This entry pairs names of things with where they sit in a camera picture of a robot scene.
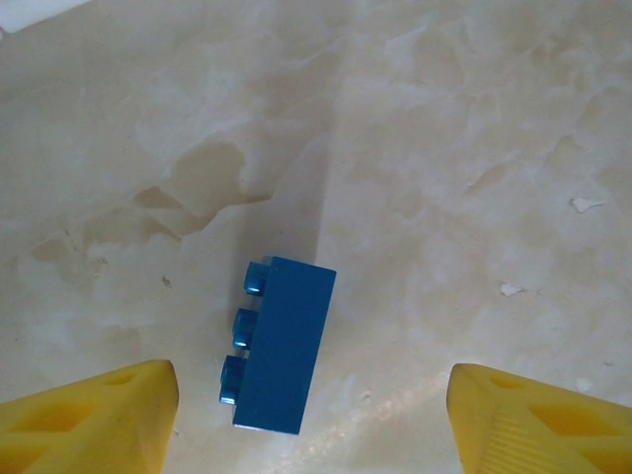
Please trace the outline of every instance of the marble floor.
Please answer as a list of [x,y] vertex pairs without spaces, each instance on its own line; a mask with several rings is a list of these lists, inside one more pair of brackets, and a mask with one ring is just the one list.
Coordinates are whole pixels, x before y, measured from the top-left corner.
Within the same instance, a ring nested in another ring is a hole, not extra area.
[[[0,41],[0,400],[173,361],[166,474],[460,472],[456,362],[632,406],[632,2],[94,0]],[[246,265],[339,272],[300,436]]]

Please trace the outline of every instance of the yellow plastic part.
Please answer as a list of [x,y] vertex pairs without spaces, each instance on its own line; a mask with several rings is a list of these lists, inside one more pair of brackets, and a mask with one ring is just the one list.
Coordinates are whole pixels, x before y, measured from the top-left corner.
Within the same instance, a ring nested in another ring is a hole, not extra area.
[[447,412],[466,474],[632,474],[632,409],[474,364]]
[[0,474],[158,474],[177,408],[167,360],[0,404]]

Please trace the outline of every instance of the blue lego brick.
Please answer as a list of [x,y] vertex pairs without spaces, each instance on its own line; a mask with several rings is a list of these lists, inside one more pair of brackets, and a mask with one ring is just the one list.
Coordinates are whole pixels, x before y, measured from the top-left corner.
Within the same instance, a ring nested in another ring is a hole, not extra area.
[[273,257],[251,263],[244,289],[258,309],[239,309],[219,401],[235,405],[233,425],[298,435],[336,272]]

